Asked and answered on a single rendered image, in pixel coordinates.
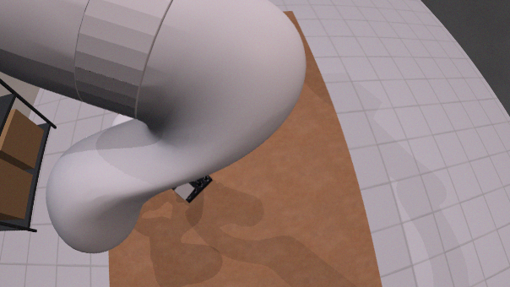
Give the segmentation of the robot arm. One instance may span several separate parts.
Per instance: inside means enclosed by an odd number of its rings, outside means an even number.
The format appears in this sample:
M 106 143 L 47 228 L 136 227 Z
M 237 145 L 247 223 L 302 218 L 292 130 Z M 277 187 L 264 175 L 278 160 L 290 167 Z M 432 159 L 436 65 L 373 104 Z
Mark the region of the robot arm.
M 46 184 L 52 225 L 80 252 L 118 246 L 152 197 L 186 200 L 189 182 L 265 142 L 306 67 L 269 0 L 0 0 L 0 72 L 118 113 Z

